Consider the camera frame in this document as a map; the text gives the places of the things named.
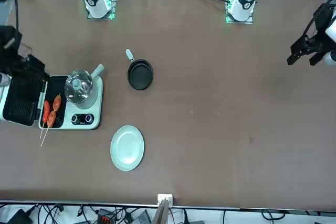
brown table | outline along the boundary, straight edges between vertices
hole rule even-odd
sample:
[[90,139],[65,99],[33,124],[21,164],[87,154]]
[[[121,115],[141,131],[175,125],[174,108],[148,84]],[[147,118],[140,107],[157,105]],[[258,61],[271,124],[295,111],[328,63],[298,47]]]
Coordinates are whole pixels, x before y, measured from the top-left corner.
[[[50,74],[102,63],[94,131],[0,123],[0,197],[336,210],[336,68],[287,66],[290,45],[324,0],[258,0],[253,25],[226,24],[213,0],[119,0],[87,21],[80,0],[19,0],[23,42]],[[125,49],[148,60],[146,91],[127,81]],[[145,154],[118,170],[110,143],[138,127]]]

stove knob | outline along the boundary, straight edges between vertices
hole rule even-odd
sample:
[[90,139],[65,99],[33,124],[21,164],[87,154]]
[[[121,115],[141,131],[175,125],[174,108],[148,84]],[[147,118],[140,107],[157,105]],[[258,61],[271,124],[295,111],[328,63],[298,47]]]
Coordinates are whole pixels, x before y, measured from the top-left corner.
[[73,115],[72,118],[71,118],[71,121],[73,124],[77,124],[79,122],[79,117],[78,115]]
[[87,123],[92,123],[93,122],[93,116],[91,114],[88,114],[85,116],[85,121]]

white plate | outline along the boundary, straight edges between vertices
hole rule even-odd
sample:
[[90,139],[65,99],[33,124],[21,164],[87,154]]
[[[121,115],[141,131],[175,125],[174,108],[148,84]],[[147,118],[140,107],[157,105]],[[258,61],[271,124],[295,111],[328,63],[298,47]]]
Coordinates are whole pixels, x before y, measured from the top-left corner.
[[133,126],[123,126],[112,138],[111,158],[118,169],[126,172],[140,164],[144,149],[145,143],[141,132]]

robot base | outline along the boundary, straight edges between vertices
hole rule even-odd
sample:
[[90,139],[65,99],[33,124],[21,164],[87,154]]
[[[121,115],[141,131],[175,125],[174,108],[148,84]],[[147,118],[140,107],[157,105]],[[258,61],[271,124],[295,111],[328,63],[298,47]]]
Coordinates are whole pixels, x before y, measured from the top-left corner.
[[115,17],[115,11],[116,11],[116,5],[117,5],[117,0],[103,0],[105,2],[105,5],[107,7],[107,13],[100,18],[95,18],[93,17],[90,12],[88,11],[88,7],[87,7],[87,11],[88,11],[88,16],[87,19],[89,20],[113,20]]
[[232,2],[234,0],[228,0],[228,1],[230,1],[230,3],[225,3],[225,20],[226,20],[227,23],[253,24],[252,15],[246,21],[243,21],[243,22],[235,20],[232,17],[232,15],[229,13],[229,10],[232,7]]

pot handle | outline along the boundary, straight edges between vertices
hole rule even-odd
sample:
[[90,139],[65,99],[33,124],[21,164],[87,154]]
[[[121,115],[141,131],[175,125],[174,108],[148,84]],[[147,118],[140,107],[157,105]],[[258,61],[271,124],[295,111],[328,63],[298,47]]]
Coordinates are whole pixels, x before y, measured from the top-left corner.
[[96,69],[92,72],[91,78],[95,80],[100,73],[102,73],[104,70],[104,66],[102,64],[99,64]]
[[133,57],[133,54],[132,54],[131,50],[130,49],[126,49],[125,53],[126,53],[127,57],[129,58],[129,60],[131,62],[134,62],[134,57]]

